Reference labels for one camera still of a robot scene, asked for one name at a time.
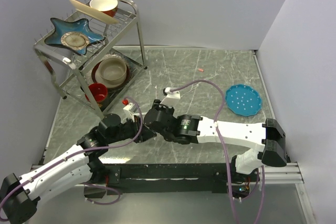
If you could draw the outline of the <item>steel dish rack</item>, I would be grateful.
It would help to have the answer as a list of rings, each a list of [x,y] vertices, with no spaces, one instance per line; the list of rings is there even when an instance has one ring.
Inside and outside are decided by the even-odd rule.
[[[85,55],[77,55],[69,49],[45,44],[44,39],[53,33],[54,26],[49,33],[34,44],[34,51],[49,71],[51,82],[60,97],[62,99],[73,97],[99,117],[107,113],[113,102],[120,98],[132,81],[140,75],[141,71],[148,67],[145,58],[139,8],[132,0],[117,1],[118,10],[114,18],[119,21],[118,24],[105,24],[77,10],[68,16],[67,19],[61,19],[66,22],[74,22],[86,18],[89,20],[90,29],[105,37],[103,42],[89,46]],[[133,60],[114,48],[133,26],[137,28],[141,52],[141,57],[138,60]],[[131,70],[131,80],[121,88],[108,89],[107,98],[103,102],[97,103],[88,88],[89,85],[94,83],[91,73],[96,64],[112,57],[112,55],[120,56],[128,62]]]

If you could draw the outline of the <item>white and red bowl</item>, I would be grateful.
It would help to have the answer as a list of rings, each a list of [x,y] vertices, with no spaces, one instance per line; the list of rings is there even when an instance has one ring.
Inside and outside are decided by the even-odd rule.
[[[117,0],[91,0],[89,6],[114,17],[118,10]]]

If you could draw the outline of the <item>dark red plate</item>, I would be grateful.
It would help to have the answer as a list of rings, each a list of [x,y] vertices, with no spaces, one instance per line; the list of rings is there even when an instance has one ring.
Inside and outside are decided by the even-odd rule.
[[[100,61],[98,64],[96,64],[96,66],[93,68],[93,70],[92,70],[92,73],[91,73],[91,77],[92,77],[92,80],[93,80],[93,82],[94,83],[97,83],[97,81],[96,81],[96,78],[95,78],[95,73],[96,73],[96,70],[98,69],[98,66],[99,66],[99,64],[101,63],[102,61]],[[126,82],[126,84],[129,82],[131,80],[131,71],[130,71],[130,78],[129,78],[129,80]]]

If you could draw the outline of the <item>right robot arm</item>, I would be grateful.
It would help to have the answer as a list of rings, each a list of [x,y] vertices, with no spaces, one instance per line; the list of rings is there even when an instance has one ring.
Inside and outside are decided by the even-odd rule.
[[[257,168],[266,165],[287,165],[286,134],[275,119],[264,123],[214,122],[205,116],[184,114],[174,117],[174,108],[154,100],[143,123],[168,142],[204,144],[224,142],[246,147],[248,150],[233,157],[230,175],[235,181],[243,180]]]

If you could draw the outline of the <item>black base frame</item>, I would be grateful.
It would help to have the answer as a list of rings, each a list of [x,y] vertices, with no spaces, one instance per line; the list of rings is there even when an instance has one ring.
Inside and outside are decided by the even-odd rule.
[[[89,180],[120,193],[228,193],[225,163],[104,164]]]

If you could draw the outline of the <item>blue polka-dot plate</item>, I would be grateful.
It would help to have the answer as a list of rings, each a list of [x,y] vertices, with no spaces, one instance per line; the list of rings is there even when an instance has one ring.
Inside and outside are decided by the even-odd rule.
[[[244,117],[256,115],[263,104],[259,93],[246,84],[236,84],[226,90],[225,101],[233,113]]]

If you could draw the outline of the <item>grey ceramic bowl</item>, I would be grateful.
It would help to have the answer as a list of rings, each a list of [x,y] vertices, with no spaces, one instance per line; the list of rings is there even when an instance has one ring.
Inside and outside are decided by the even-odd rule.
[[[116,88],[126,80],[127,65],[120,58],[108,58],[99,64],[94,75],[98,83],[107,88]]]

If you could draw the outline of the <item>red cup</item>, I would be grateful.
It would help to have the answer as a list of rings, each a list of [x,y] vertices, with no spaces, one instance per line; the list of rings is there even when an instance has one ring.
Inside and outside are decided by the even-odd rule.
[[[108,89],[102,83],[93,83],[88,88],[97,103],[103,102],[108,96]]]

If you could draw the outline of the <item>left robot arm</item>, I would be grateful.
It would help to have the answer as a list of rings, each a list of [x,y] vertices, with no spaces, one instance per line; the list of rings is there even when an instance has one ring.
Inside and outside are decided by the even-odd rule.
[[[70,149],[31,172],[7,175],[1,185],[2,222],[25,223],[39,202],[51,199],[74,185],[100,182],[104,165],[100,156],[110,148],[141,143],[156,136],[143,124],[142,116],[125,122],[116,114],[105,116]]]

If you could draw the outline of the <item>beige oval plate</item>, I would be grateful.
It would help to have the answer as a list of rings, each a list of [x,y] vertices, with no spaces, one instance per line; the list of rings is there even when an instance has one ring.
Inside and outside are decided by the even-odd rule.
[[[94,19],[97,19],[105,24],[108,25],[114,25],[114,24],[118,24],[119,21],[117,19],[115,19],[114,17],[111,17],[101,11],[98,11],[92,7],[89,7],[77,0],[69,0],[71,2],[71,4],[74,6],[74,8],[77,11],[80,11],[83,14],[86,14]]]

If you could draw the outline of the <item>blue star-shaped dish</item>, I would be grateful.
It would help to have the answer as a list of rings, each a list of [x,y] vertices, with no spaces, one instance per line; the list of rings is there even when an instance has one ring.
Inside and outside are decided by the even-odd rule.
[[[87,48],[91,45],[96,45],[105,40],[105,37],[101,34],[93,32],[89,27],[89,20],[86,18],[79,19],[74,22],[66,22],[58,18],[51,18],[51,23],[54,26],[54,31],[51,35],[44,39],[44,43],[58,48],[69,49],[77,55],[85,55],[87,53]],[[82,50],[73,50],[61,44],[61,37],[63,34],[75,31],[86,35],[89,38],[89,45]]]

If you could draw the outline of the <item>small round patterned saucer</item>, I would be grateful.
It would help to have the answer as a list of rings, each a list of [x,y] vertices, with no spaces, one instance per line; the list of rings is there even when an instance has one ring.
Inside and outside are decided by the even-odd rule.
[[[89,38],[79,32],[71,31],[62,35],[61,44],[73,50],[82,50],[89,45]]]

